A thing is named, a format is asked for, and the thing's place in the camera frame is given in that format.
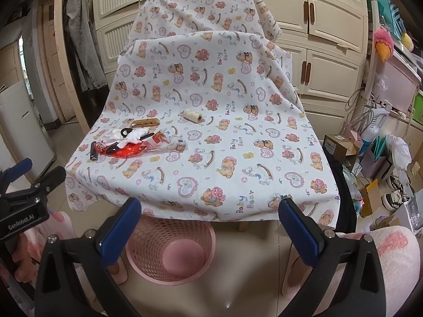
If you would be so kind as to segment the person's left hand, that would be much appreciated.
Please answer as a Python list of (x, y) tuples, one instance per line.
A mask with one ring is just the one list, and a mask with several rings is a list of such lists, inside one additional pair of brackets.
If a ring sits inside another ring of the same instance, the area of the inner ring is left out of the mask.
[(16, 250), (12, 254), (13, 261), (18, 265), (14, 277), (18, 282), (30, 283), (35, 278), (35, 269), (28, 251), (28, 242), (24, 233), (19, 234)]

